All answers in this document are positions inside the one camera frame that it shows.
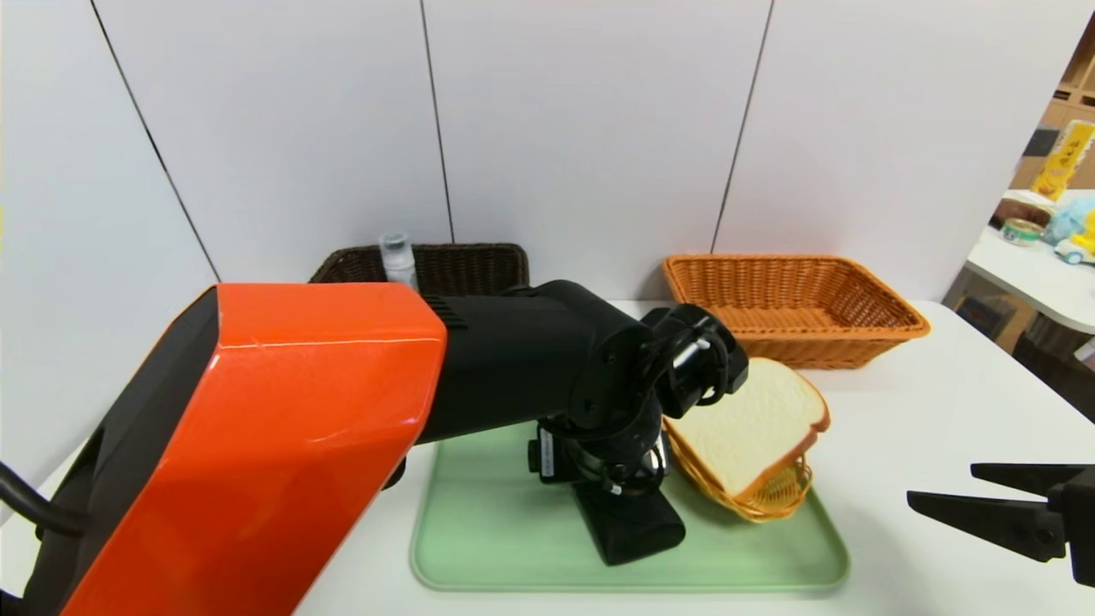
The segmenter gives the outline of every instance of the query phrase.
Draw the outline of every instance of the toy car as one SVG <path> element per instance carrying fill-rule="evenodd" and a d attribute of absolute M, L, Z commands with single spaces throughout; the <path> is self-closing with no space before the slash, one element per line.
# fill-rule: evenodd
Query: toy car
<path fill-rule="evenodd" d="M 1069 239 L 1059 241 L 1054 249 L 1069 265 L 1095 263 L 1095 252 L 1093 252 L 1088 246 L 1075 242 L 1074 240 L 1077 236 L 1081 235 L 1072 235 Z"/>

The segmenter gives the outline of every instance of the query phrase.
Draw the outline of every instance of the brown wicker basket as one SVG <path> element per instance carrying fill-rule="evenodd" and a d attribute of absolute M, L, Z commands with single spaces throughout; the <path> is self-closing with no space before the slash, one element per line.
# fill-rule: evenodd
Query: brown wicker basket
<path fill-rule="evenodd" d="M 529 283 L 529 257 L 514 243 L 416 244 L 413 249 L 423 294 L 498 294 L 511 286 Z M 366 245 L 333 252 L 309 281 L 385 279 L 380 248 Z"/>
<path fill-rule="evenodd" d="M 706 307 L 756 358 L 856 369 L 931 326 L 862 265 L 825 255 L 682 254 L 665 260 L 678 301 Z"/>

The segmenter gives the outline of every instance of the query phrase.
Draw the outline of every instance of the small wicker basket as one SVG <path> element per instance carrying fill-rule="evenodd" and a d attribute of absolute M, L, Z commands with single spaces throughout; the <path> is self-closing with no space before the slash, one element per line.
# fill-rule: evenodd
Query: small wicker basket
<path fill-rule="evenodd" d="M 529 283 L 529 257 L 515 243 L 415 244 L 413 249 L 423 294 L 498 294 L 511 286 Z M 365 245 L 331 253 L 309 281 L 385 279 L 380 247 Z"/>
<path fill-rule="evenodd" d="M 814 473 L 806 464 L 806 456 L 791 461 L 772 476 L 764 486 L 746 498 L 728 495 L 702 460 L 692 451 L 669 422 L 662 421 L 669 445 L 673 451 L 677 470 L 700 492 L 749 522 L 786 520 L 804 502 L 814 483 Z"/>
<path fill-rule="evenodd" d="M 931 326 L 865 267 L 838 256 L 682 254 L 665 260 L 678 301 L 714 314 L 754 358 L 857 369 Z"/>

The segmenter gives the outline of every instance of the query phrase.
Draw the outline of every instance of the green tray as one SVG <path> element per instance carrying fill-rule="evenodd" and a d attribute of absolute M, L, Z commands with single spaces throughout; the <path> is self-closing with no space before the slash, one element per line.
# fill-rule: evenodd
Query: green tray
<path fill-rule="evenodd" d="M 818 591 L 844 581 L 848 550 L 816 493 L 789 520 L 752 524 L 707 501 L 679 474 L 661 490 L 684 542 L 618 567 L 597 553 L 573 491 L 528 473 L 534 425 L 439 446 L 411 545 L 438 591 L 746 593 Z"/>

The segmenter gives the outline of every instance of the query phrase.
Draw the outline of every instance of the bread slice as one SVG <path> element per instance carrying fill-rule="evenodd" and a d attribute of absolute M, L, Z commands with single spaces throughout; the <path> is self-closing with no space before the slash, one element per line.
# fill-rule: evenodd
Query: bread slice
<path fill-rule="evenodd" d="M 749 499 L 829 428 L 829 407 L 798 373 L 772 360 L 749 362 L 734 395 L 694 407 L 666 429 L 690 464 L 723 493 Z"/>

